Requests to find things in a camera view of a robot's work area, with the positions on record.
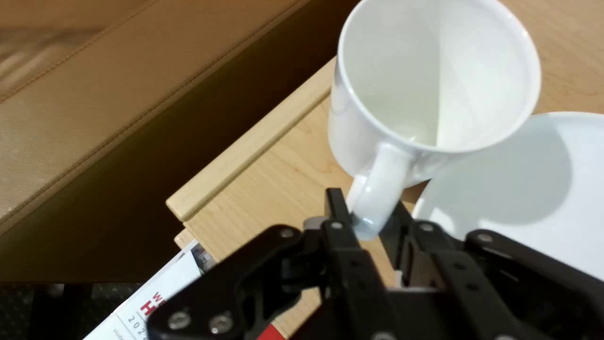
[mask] black metal frame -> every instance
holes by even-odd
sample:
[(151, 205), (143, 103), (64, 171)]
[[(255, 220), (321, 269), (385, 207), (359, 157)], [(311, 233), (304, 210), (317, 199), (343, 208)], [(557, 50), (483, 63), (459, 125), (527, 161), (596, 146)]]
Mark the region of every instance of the black metal frame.
[(604, 337), (602, 282), (496, 233), (457, 242), (396, 207), (381, 242), (402, 290), (383, 286), (342, 191), (328, 190), (319, 229), (266, 229), (160, 307), (149, 339), (257, 339), (309, 288), (323, 305), (294, 340)]

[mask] white mug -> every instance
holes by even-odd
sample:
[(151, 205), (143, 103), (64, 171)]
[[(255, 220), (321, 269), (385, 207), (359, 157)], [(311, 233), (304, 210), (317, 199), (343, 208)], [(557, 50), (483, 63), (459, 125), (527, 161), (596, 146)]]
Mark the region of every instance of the white mug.
[(379, 235), (404, 188), (513, 135), (540, 86), (534, 44), (498, 0), (359, 3), (328, 118), (332, 156), (355, 178), (357, 237)]

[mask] white ceramic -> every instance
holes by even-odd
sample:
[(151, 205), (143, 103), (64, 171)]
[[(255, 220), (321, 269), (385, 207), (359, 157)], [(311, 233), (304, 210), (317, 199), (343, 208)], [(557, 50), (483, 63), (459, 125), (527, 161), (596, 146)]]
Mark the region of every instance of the white ceramic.
[(457, 161), (413, 216), (459, 241), (491, 229), (604, 280), (604, 116), (536, 116), (510, 140)]
[(328, 142), (362, 241), (406, 186), (515, 133), (540, 93), (532, 40), (498, 0), (362, 0), (336, 61)]

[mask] white plate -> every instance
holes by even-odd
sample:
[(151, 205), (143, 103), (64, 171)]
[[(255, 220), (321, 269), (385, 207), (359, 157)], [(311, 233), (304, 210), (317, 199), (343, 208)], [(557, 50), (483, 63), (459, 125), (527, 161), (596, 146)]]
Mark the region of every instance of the white plate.
[(534, 116), (510, 140), (443, 169), (413, 218), (464, 241), (491, 229), (604, 280), (604, 116)]

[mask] mug rim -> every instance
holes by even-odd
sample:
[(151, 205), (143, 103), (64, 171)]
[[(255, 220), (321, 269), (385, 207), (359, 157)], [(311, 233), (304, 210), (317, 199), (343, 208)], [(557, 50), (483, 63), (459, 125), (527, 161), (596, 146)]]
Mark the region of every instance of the mug rim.
[(540, 57), (534, 46), (534, 40), (530, 38), (527, 27), (511, 14), (511, 10), (504, 4), (500, 4), (498, 0), (464, 0), (464, 3), (476, 3), (477, 6), (487, 8), (493, 16), (496, 16), (498, 20), (502, 20), (506, 25), (506, 29), (510, 33), (513, 33), (513, 37), (517, 38), (517, 42), (521, 44), (519, 50), (523, 50), (527, 54), (527, 74), (528, 74), (528, 101), (525, 103), (525, 110), (523, 114), (515, 120), (513, 125), (510, 125), (498, 139), (483, 144), (483, 146), (474, 146), (474, 148), (438, 148), (438, 146), (428, 146), (428, 144), (419, 144), (413, 140), (408, 140), (404, 137), (400, 137), (398, 133), (394, 133), (392, 129), (389, 129), (385, 123), (381, 123), (374, 114), (370, 114), (370, 110), (364, 106), (364, 103), (359, 99), (357, 91), (351, 88), (351, 80), (345, 72), (345, 57), (343, 57), (343, 44), (345, 44), (345, 37), (349, 35), (349, 27), (353, 23), (353, 18), (357, 18), (364, 6), (368, 6), (374, 0), (360, 0), (353, 12), (349, 14), (349, 18), (345, 20), (343, 27), (342, 27), (342, 37), (338, 40), (338, 57), (336, 57), (336, 72), (340, 72), (342, 78), (342, 86), (345, 88), (345, 91), (349, 93), (351, 101), (355, 103), (355, 106), (362, 112), (362, 118), (374, 125), (377, 131), (385, 133), (391, 140), (394, 140), (396, 144), (402, 146), (411, 146), (413, 150), (419, 152), (428, 152), (428, 154), (472, 154), (472, 152), (479, 152), (485, 148), (491, 148), (494, 144), (500, 144), (502, 140), (510, 139), (515, 131), (519, 131), (527, 120), (534, 114), (534, 108), (540, 101), (540, 91), (542, 91), (542, 65), (540, 65)]

